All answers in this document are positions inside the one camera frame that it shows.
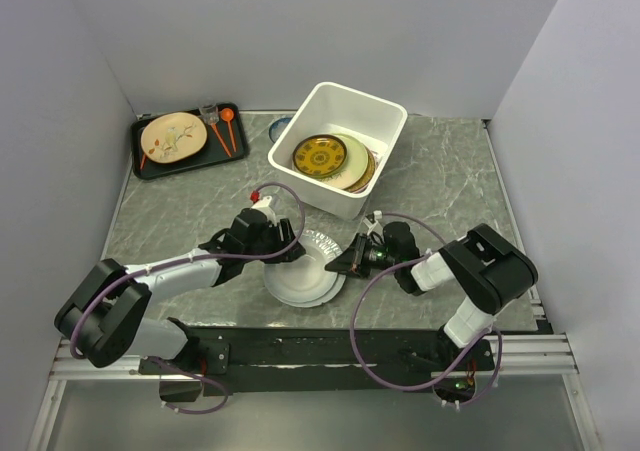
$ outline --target gray marble surface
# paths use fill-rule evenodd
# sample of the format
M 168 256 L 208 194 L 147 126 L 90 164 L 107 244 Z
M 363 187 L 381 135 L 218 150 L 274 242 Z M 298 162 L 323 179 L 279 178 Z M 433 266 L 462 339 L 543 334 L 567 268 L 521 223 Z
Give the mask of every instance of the gray marble surface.
M 267 152 L 267 129 L 281 114 L 243 114 L 251 154 L 247 159 L 156 181 L 130 176 L 107 248 L 121 263 L 157 261 L 189 251 L 231 224 L 249 206 L 256 185 L 274 178 Z M 295 206 L 281 193 L 282 214 L 297 228 Z M 506 203 L 480 120 L 410 116 L 371 193 L 365 212 L 375 209 L 413 215 L 452 240 L 486 222 L 514 242 Z M 307 206 L 307 229 L 333 237 L 343 249 L 360 218 L 343 221 Z M 421 249 L 437 248 L 434 238 L 412 225 Z M 311 309 L 286 306 L 264 288 L 262 263 L 216 288 L 194 290 L 148 311 L 151 318 L 176 317 L 195 325 L 259 327 L 347 327 L 355 300 L 366 282 L 347 279 L 331 302 Z M 451 283 L 422 297 L 406 295 L 393 277 L 371 291 L 358 318 L 359 327 L 440 327 L 460 304 L 464 292 Z M 499 317 L 504 330 L 536 329 L 526 296 Z

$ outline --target white plate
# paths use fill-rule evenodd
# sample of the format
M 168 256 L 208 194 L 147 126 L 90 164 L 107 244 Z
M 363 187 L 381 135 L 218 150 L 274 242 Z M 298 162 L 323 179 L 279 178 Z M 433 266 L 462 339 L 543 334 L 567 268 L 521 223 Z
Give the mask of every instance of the white plate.
M 336 279 L 336 282 L 333 286 L 331 286 L 331 289 L 327 292 L 327 294 L 319 297 L 318 299 L 314 299 L 313 301 L 308 301 L 306 303 L 292 303 L 277 296 L 276 299 L 284 304 L 288 304 L 289 306 L 294 306 L 296 308 L 313 308 L 314 306 L 320 306 L 321 304 L 328 303 L 333 298 L 335 298 L 342 289 L 342 286 L 344 285 L 346 279 L 347 277 L 344 274 L 339 274 L 338 279 Z
M 325 265 L 342 252 L 333 239 L 323 233 L 306 230 L 300 238 L 300 244 L 307 251 L 305 256 L 293 263 L 264 266 L 264 283 L 269 292 L 291 306 L 304 305 L 324 297 L 333 291 L 338 280 L 337 273 L 324 270 Z

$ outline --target purple cable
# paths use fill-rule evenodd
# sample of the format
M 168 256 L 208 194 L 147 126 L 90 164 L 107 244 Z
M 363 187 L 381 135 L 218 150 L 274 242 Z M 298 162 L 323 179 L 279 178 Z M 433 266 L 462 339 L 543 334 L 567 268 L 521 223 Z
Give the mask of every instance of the purple cable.
M 442 244 L 446 244 L 446 242 L 444 241 L 442 236 L 440 236 L 434 229 L 432 229 L 430 226 L 428 226 L 426 223 L 420 221 L 419 219 L 416 219 L 416 218 L 414 218 L 412 216 L 408 216 L 406 214 L 401 214 L 401 213 L 385 213 L 385 212 L 383 212 L 382 215 L 383 216 L 395 216 L 395 217 L 404 218 L 404 219 L 408 219 L 410 221 L 413 221 L 414 223 L 419 224 L 420 226 L 425 228 L 427 231 L 429 231 L 431 234 L 433 234 Z M 358 360 L 358 363 L 360 363 L 360 366 L 362 367 L 362 370 L 365 373 L 367 373 L 369 375 L 369 377 L 371 379 L 373 379 L 376 383 L 378 383 L 378 384 L 380 384 L 380 385 L 382 385 L 382 386 L 384 386 L 386 388 L 395 389 L 395 390 L 398 390 L 398 391 L 421 391 L 423 389 L 427 389 L 427 388 L 430 388 L 432 386 L 435 386 L 436 384 L 438 384 L 439 382 L 444 380 L 449 375 L 449 373 L 451 373 L 458 366 L 458 364 L 460 364 L 462 362 L 462 360 L 467 355 L 467 353 L 475 346 L 475 344 L 478 341 L 480 341 L 480 339 L 482 339 L 482 337 L 485 334 L 487 334 L 488 332 L 491 331 L 491 329 L 489 328 L 489 329 L 486 329 L 486 330 L 483 330 L 482 332 L 480 332 L 460 352 L 460 354 L 458 354 L 456 359 L 453 360 L 453 362 L 449 365 L 449 367 L 447 369 L 445 369 L 444 372 L 440 376 L 438 376 L 438 377 L 436 377 L 436 378 L 434 378 L 434 379 L 432 379 L 430 381 L 427 381 L 426 383 L 416 384 L 416 385 L 413 385 L 413 386 L 402 386 L 402 385 L 399 385 L 399 384 L 391 383 L 389 381 L 386 381 L 386 380 L 382 379 L 380 376 L 375 374 L 371 370 L 371 368 L 369 366 L 367 366 L 366 361 L 364 360 L 364 358 L 362 357 L 362 354 L 360 353 L 360 350 L 358 349 L 358 343 L 356 341 L 356 318 L 358 317 L 358 311 L 360 310 L 360 306 L 364 302 L 364 299 L 366 298 L 366 296 L 369 293 L 369 291 L 371 290 L 371 288 L 373 288 L 373 286 L 378 281 L 380 281 L 383 277 L 385 277 L 385 276 L 397 271 L 398 269 L 416 265 L 416 264 L 418 264 L 418 263 L 420 263 L 422 261 L 425 261 L 428 258 L 429 258 L 429 255 L 426 255 L 426 256 L 422 256 L 422 257 L 420 257 L 418 259 L 414 259 L 412 261 L 407 261 L 407 262 L 404 262 L 404 263 L 396 264 L 394 266 L 391 266 L 390 268 L 385 269 L 380 274 L 375 276 L 371 281 L 369 281 L 369 284 L 367 284 L 367 286 L 364 288 L 364 291 L 360 295 L 360 298 L 358 299 L 358 302 L 356 303 L 356 307 L 354 308 L 353 313 L 351 315 L 351 321 L 349 322 L 349 339 L 351 341 L 351 349 L 353 350 L 353 354 L 356 356 L 356 359 Z M 498 333 L 498 357 L 496 359 L 496 367 L 495 367 L 495 370 L 493 372 L 493 375 L 491 376 L 491 379 L 489 380 L 489 383 L 487 384 L 487 386 L 485 386 L 485 388 L 477 396 L 475 396 L 474 398 L 470 399 L 465 404 L 470 404 L 470 403 L 480 399 L 487 392 L 489 387 L 493 385 L 493 383 L 495 382 L 495 380 L 498 377 L 498 373 L 500 371 L 500 365 L 502 363 L 502 334 L 498 330 L 496 330 L 496 332 Z
M 278 187 L 288 191 L 289 194 L 291 194 L 291 196 L 293 196 L 293 198 L 296 200 L 296 204 L 298 205 L 298 209 L 300 211 L 300 229 L 298 230 L 298 233 L 296 234 L 296 236 L 293 239 L 293 241 L 291 241 L 291 243 L 289 243 L 287 246 L 282 248 L 280 251 L 276 251 L 275 253 L 271 253 L 271 254 L 262 254 L 262 255 L 203 254 L 203 255 L 200 255 L 200 256 L 194 256 L 193 259 L 191 259 L 191 258 L 180 258 L 180 259 L 176 259 L 174 261 L 169 261 L 167 263 L 158 264 L 158 265 L 152 267 L 149 271 L 147 271 L 146 269 L 141 269 L 139 271 L 135 271 L 133 273 L 126 274 L 126 275 L 122 276 L 121 278 L 116 279 L 113 283 L 111 283 L 109 286 L 107 286 L 105 289 L 103 289 L 102 292 L 100 292 L 95 297 L 95 299 L 93 301 L 91 301 L 89 306 L 87 306 L 87 309 L 84 311 L 84 313 L 82 313 L 82 316 L 80 316 L 80 319 L 78 320 L 78 323 L 76 324 L 76 327 L 73 328 L 73 332 L 71 333 L 71 339 L 69 340 L 70 341 L 69 342 L 69 347 L 70 347 L 71 356 L 73 356 L 76 359 L 85 359 L 85 356 L 80 354 L 78 352 L 78 349 L 77 349 L 78 338 L 80 336 L 80 331 L 82 330 L 82 327 L 87 322 L 87 319 L 89 319 L 89 316 L 91 315 L 93 310 L 98 307 L 98 305 L 102 302 L 103 299 L 105 299 L 109 294 L 111 294 L 118 286 L 120 286 L 121 284 L 125 283 L 126 281 L 128 281 L 128 280 L 130 280 L 132 278 L 137 278 L 137 277 L 140 277 L 140 276 L 144 276 L 146 274 L 150 274 L 150 273 L 153 273 L 153 272 L 156 272 L 156 271 L 162 271 L 164 269 L 172 268 L 174 266 L 180 266 L 182 264 L 186 264 L 186 263 L 189 263 L 191 261 L 204 261 L 204 260 L 208 260 L 208 259 L 221 259 L 221 258 L 242 259 L 242 260 L 246 260 L 246 261 L 272 259 L 272 258 L 276 258 L 276 257 L 280 256 L 281 254 L 286 253 L 291 248 L 293 248 L 296 245 L 296 243 L 298 242 L 298 240 L 300 239 L 300 237 L 302 236 L 302 233 L 304 232 L 304 223 L 305 223 L 304 205 L 302 204 L 302 201 L 300 201 L 300 198 L 295 193 L 295 191 L 293 189 L 291 189 L 289 186 L 287 186 L 286 184 L 277 183 L 277 182 L 268 182 L 268 183 L 264 183 L 264 184 L 261 184 L 260 186 L 258 186 L 256 188 L 256 191 L 260 191 L 260 190 L 266 188 L 267 186 L 278 186 Z M 181 371 L 178 368 L 172 368 L 168 364 L 165 364 L 164 367 L 165 368 L 170 368 L 170 369 L 172 369 L 174 371 L 178 371 L 181 374 L 185 374 L 184 371 Z M 223 392 L 226 392 L 226 388 L 224 386 L 222 386 L 222 384 L 217 383 L 216 381 L 214 381 L 212 379 L 204 378 L 204 377 L 200 377 L 200 376 L 196 376 L 196 375 L 192 375 L 192 374 L 186 374 L 186 375 L 188 375 L 189 377 L 195 377 L 194 379 L 198 379 L 200 381 L 212 384 L 213 386 L 218 387 L 218 389 L 221 389 Z M 222 404 L 226 403 L 228 398 L 229 398 L 228 393 L 226 393 L 225 394 L 225 399 L 223 400 Z M 180 409 L 180 408 L 177 408 L 177 409 L 179 409 L 179 412 L 184 413 L 184 414 L 206 414 L 206 413 L 211 413 L 213 411 L 217 411 L 218 409 L 220 409 L 220 407 L 221 406 L 215 406 L 214 408 L 211 408 L 211 409 L 208 409 L 208 410 L 202 410 L 202 411 L 198 411 L 198 412 L 189 412 L 189 413 L 187 413 L 187 411 L 189 411 L 187 409 Z
M 444 238 L 442 236 L 440 236 L 440 233 L 438 233 L 435 229 L 433 229 L 431 226 L 429 226 L 424 221 L 420 221 L 418 218 L 414 218 L 413 216 L 409 216 L 407 214 L 402 214 L 402 213 L 385 213 L 385 212 L 383 212 L 382 215 L 383 216 L 395 216 L 396 218 L 403 218 L 403 219 L 406 219 L 406 220 L 409 220 L 409 221 L 413 221 L 414 223 L 419 224 L 424 229 L 429 231 L 443 245 L 447 244 L 447 242 L 444 240 Z
M 356 359 L 358 360 L 358 363 L 360 363 L 360 366 L 362 366 L 362 370 L 365 373 L 367 373 L 369 377 L 371 377 L 371 379 L 373 379 L 376 383 L 386 388 L 396 389 L 398 391 L 421 391 L 423 389 L 427 389 L 427 388 L 430 388 L 431 386 L 438 384 L 440 381 L 445 379 L 447 375 L 450 372 L 452 372 L 456 368 L 456 366 L 458 366 L 458 364 L 460 364 L 460 362 L 464 359 L 465 355 L 471 350 L 471 348 L 473 348 L 473 346 L 489 331 L 489 330 L 485 330 L 480 334 L 478 334 L 475 338 L 473 338 L 473 340 L 462 350 L 462 352 L 458 355 L 458 357 L 456 357 L 456 359 L 453 360 L 453 362 L 449 365 L 449 367 L 445 369 L 440 376 L 432 379 L 431 381 L 427 381 L 426 383 L 416 384 L 413 386 L 402 386 L 399 384 L 390 383 L 389 381 L 382 379 L 380 376 L 378 376 L 373 371 L 371 371 L 371 368 L 367 366 L 367 363 L 362 357 L 362 354 L 360 354 L 360 350 L 358 349 L 358 343 L 356 342 L 356 318 L 358 317 L 358 311 L 360 310 L 360 306 L 362 305 L 364 298 L 367 296 L 367 293 L 369 293 L 371 288 L 382 278 L 397 271 L 398 269 L 406 268 L 407 266 L 413 266 L 415 264 L 418 264 L 427 258 L 428 256 L 423 256 L 421 258 L 414 259 L 412 261 L 406 261 L 404 263 L 396 264 L 382 271 L 380 274 L 374 277 L 371 281 L 369 281 L 369 284 L 367 284 L 367 286 L 364 288 L 364 291 L 360 295 L 360 299 L 358 299 L 358 302 L 356 303 L 356 307 L 353 310 L 353 314 L 351 314 L 351 321 L 349 322 L 349 339 L 351 341 L 351 349 L 353 350 L 353 354 L 355 354 Z

